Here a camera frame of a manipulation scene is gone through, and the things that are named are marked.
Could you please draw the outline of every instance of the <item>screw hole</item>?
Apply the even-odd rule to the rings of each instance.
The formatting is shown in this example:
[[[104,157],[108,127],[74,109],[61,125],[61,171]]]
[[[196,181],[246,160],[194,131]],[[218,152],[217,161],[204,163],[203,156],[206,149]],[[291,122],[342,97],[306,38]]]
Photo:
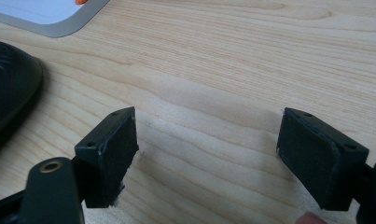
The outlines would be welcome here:
[[[95,142],[89,142],[86,146],[88,146],[88,147],[94,147],[95,146]]]
[[[44,164],[43,166],[41,166],[41,168],[39,169],[39,171],[41,173],[51,173],[53,171],[56,171],[58,169],[60,169],[60,167],[62,167],[62,163],[60,161],[50,161],[46,164]]]
[[[350,149],[356,149],[356,146],[351,145],[351,144],[344,144],[345,147],[348,147]]]

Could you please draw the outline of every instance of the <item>computer mouse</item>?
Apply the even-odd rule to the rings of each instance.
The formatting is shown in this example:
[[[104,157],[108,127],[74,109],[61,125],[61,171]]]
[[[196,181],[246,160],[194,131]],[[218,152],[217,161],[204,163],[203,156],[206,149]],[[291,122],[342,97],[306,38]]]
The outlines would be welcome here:
[[[37,58],[0,42],[0,132],[34,95],[41,79]]]

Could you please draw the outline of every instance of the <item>white device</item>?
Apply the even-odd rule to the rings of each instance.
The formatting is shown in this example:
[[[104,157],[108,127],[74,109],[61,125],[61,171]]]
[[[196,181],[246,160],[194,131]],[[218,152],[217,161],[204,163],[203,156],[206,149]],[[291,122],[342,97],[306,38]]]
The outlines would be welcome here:
[[[60,37],[82,28],[109,0],[0,0],[0,22]]]

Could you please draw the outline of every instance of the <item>black object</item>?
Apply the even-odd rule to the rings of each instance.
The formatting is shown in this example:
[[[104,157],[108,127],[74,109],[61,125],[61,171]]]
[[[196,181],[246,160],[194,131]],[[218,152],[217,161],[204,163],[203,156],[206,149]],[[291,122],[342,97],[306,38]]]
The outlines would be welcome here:
[[[0,42],[0,131],[33,96],[41,78],[36,58]]]
[[[76,145],[72,160],[34,166],[26,189],[0,201],[0,224],[84,223],[81,202],[113,205],[137,150],[134,108],[110,114]]]
[[[376,223],[376,165],[366,165],[369,150],[321,119],[286,108],[277,154],[321,208],[347,211],[360,204],[358,223]]]

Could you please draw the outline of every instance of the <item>wooden table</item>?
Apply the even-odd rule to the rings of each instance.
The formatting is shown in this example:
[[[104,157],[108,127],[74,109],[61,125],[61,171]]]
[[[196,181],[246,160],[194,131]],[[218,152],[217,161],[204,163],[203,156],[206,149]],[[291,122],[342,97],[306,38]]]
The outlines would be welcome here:
[[[0,23],[46,67],[43,95],[0,151],[0,199],[38,162],[74,156],[107,114],[136,107],[140,151],[117,207],[87,223],[329,223],[275,153],[283,108],[315,114],[376,162],[376,0],[111,0],[49,38]]]

